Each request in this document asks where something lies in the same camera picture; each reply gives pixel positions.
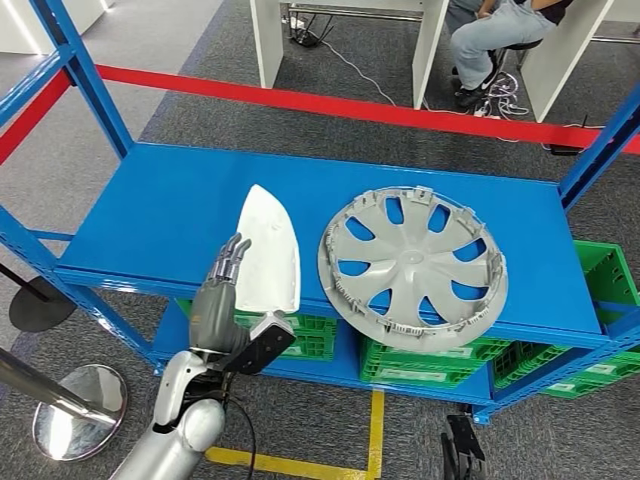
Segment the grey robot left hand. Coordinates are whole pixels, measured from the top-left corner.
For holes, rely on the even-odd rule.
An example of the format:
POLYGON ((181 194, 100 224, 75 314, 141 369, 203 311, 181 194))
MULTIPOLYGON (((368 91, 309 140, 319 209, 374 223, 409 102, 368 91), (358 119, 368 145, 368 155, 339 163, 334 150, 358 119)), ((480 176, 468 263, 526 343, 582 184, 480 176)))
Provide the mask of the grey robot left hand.
POLYGON ((239 267, 251 245, 236 233, 223 245, 198 289, 189 315, 189 349, 200 354, 231 354, 249 342, 249 331, 235 321, 239 267))

